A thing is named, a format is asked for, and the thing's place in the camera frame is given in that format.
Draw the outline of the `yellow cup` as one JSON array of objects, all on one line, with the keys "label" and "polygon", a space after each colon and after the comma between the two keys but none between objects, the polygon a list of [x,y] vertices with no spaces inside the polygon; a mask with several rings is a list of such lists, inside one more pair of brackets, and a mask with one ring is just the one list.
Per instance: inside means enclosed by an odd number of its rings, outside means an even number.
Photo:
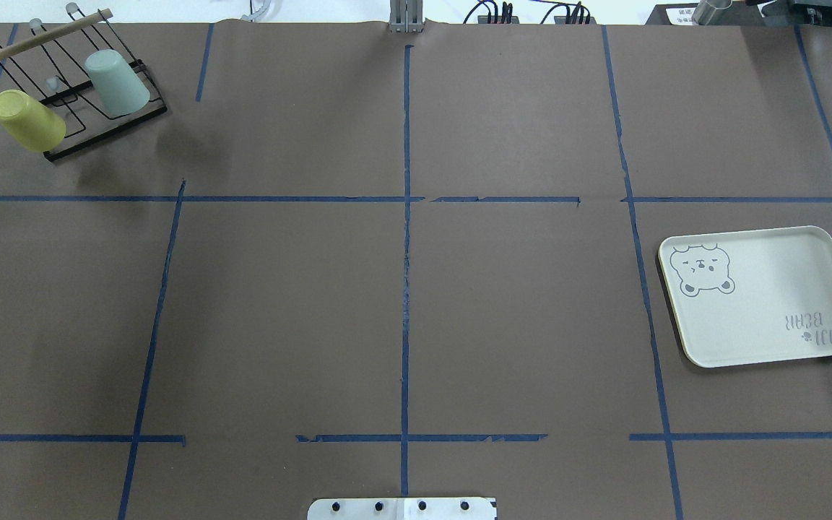
[{"label": "yellow cup", "polygon": [[20,90],[0,92],[0,124],[32,152],[49,152],[66,138],[62,116]]}]

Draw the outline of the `green cup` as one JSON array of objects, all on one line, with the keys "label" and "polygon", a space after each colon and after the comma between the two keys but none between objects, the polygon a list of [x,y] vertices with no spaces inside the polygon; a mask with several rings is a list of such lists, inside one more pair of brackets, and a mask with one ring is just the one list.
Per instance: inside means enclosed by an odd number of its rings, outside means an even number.
[{"label": "green cup", "polygon": [[91,53],[84,61],[84,69],[101,98],[103,109],[110,116],[136,113],[151,98],[141,78],[116,50]]}]

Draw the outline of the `aluminium frame post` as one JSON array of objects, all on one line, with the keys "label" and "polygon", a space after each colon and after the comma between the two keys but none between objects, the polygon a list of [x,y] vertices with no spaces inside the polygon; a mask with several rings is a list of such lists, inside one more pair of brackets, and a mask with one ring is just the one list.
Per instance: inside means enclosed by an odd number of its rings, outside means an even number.
[{"label": "aluminium frame post", "polygon": [[415,34],[425,29],[425,1],[390,0],[389,8],[390,33]]}]

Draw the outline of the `white bear tray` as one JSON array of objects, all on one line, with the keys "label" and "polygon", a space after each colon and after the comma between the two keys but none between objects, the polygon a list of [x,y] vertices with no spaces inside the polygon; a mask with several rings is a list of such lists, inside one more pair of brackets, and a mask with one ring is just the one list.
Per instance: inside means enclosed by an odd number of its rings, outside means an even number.
[{"label": "white bear tray", "polygon": [[694,365],[832,356],[832,237],[821,227],[673,236],[657,256]]}]

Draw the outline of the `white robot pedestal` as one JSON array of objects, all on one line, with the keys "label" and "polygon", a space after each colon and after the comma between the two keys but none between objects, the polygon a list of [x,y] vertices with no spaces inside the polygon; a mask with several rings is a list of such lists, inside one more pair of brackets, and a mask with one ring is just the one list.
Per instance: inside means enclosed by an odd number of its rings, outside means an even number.
[{"label": "white robot pedestal", "polygon": [[495,499],[483,497],[318,499],[307,519],[498,519]]}]

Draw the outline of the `metal cylinder cup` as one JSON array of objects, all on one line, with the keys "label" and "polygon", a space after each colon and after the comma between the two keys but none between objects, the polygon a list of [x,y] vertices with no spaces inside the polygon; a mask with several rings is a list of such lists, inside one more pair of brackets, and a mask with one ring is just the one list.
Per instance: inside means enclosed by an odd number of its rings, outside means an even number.
[{"label": "metal cylinder cup", "polygon": [[719,24],[724,14],[733,6],[731,0],[702,0],[698,1],[691,13],[694,25],[709,26]]}]

